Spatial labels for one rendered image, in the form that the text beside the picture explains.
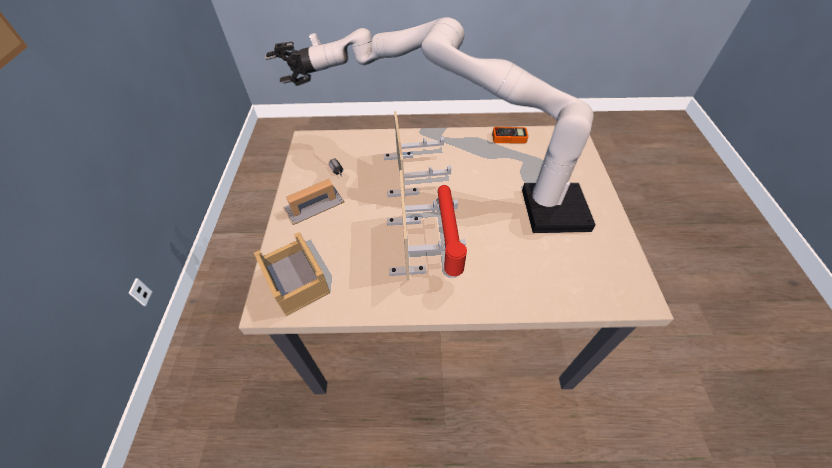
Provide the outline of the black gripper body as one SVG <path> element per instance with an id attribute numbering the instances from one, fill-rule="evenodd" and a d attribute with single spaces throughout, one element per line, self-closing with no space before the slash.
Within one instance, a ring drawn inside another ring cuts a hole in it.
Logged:
<path id="1" fill-rule="evenodd" d="M 295 50 L 296 51 L 296 50 Z M 299 51 L 291 52 L 288 58 L 297 61 L 297 65 L 293 65 L 287 62 L 288 66 L 290 67 L 291 71 L 295 72 L 298 67 L 301 68 L 301 72 L 299 74 L 305 75 L 307 73 L 316 72 L 314 67 L 312 66 L 310 57 L 309 57 L 309 47 L 301 49 Z"/>

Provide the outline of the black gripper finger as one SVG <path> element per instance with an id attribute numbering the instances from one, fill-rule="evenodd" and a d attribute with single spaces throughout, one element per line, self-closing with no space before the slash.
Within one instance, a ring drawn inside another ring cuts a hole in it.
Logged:
<path id="1" fill-rule="evenodd" d="M 310 80 L 311 80 L 311 75 L 310 75 L 310 74 L 308 74 L 308 73 L 307 73 L 307 74 L 305 74 L 305 75 L 303 75 L 302 77 L 297 78 L 297 76 L 299 75 L 300 71 L 301 71 L 301 68 L 300 68 L 300 67 L 298 67 L 298 68 L 297 68 L 297 70 L 296 70 L 295 72 L 293 72 L 292 76 L 288 75 L 288 76 L 281 77 L 281 78 L 280 78 L 280 82 L 281 82 L 281 83 L 293 82 L 296 86 L 299 86 L 299 85 L 302 85 L 302 84 L 304 84 L 304 83 L 310 82 Z M 297 79 L 296 79 L 296 78 L 297 78 Z M 296 80 L 295 80 L 295 79 L 296 79 Z"/>
<path id="2" fill-rule="evenodd" d="M 284 61 L 287 61 L 287 62 L 289 62 L 293 65 L 297 65 L 297 61 L 286 57 L 286 56 L 290 55 L 290 52 L 288 52 L 288 51 L 291 51 L 292 53 L 293 52 L 296 53 L 293 45 L 294 45 L 293 42 L 277 43 L 277 44 L 275 44 L 275 48 L 274 48 L 275 51 L 268 52 L 265 56 L 265 59 L 270 60 L 270 59 L 274 59 L 276 57 L 279 57 L 279 58 L 283 59 Z"/>

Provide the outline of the orange pocket multimeter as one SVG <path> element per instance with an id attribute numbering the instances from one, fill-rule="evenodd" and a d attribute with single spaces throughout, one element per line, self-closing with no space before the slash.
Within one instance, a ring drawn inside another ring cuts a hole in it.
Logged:
<path id="1" fill-rule="evenodd" d="M 528 133 L 525 127 L 494 127 L 494 143 L 527 143 Z"/>

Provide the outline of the red cylinder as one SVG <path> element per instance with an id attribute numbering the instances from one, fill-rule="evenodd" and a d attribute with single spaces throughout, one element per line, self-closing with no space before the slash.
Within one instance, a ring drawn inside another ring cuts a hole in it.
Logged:
<path id="1" fill-rule="evenodd" d="M 446 246 L 444 270 L 450 276 L 459 276 L 464 272 L 467 248 L 459 240 L 450 187 L 441 185 L 437 192 Z"/>

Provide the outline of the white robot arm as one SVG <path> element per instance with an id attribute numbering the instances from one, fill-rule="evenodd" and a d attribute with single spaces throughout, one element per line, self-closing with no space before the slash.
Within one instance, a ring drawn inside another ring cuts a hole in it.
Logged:
<path id="1" fill-rule="evenodd" d="M 510 104 L 542 110 L 556 120 L 559 116 L 532 196 L 542 206 L 562 204 L 592 128 L 594 114 L 586 102 L 550 86 L 510 61 L 475 58 L 459 51 L 464 29 L 452 18 L 378 33 L 373 38 L 368 29 L 360 28 L 327 44 L 321 44 L 315 33 L 310 34 L 310 39 L 313 46 L 309 47 L 309 57 L 316 71 L 347 63 L 350 44 L 361 65 L 381 58 L 399 57 L 421 48 L 432 63 Z"/>

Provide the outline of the wooden crate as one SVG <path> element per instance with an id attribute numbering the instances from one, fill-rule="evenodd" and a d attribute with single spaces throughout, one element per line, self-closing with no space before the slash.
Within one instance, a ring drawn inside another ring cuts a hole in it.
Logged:
<path id="1" fill-rule="evenodd" d="M 254 252 L 285 316 L 330 293 L 324 274 L 302 235 L 298 232 L 294 236 L 296 241 L 264 256 L 260 250 Z"/>

